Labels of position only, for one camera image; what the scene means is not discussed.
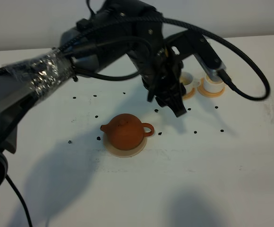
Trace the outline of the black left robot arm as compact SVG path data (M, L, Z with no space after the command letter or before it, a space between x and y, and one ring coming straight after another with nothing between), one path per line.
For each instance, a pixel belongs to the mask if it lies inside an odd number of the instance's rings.
M162 25L192 30L139 0L107 0L89 19L65 32L58 48L0 68L0 185L8 171L3 155L17 149L17 126L38 102L78 76L124 81L142 76L148 101L158 98L176 116L186 112L176 61Z

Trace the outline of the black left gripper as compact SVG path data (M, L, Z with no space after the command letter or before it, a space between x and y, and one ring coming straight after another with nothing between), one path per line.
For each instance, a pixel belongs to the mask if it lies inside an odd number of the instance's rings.
M160 107L168 106L178 118L187 111L182 101L182 85L179 82L181 65L175 64L166 44L157 49L152 58L144 47L137 47L137 68L143 68L141 76L147 89L147 101L154 98Z

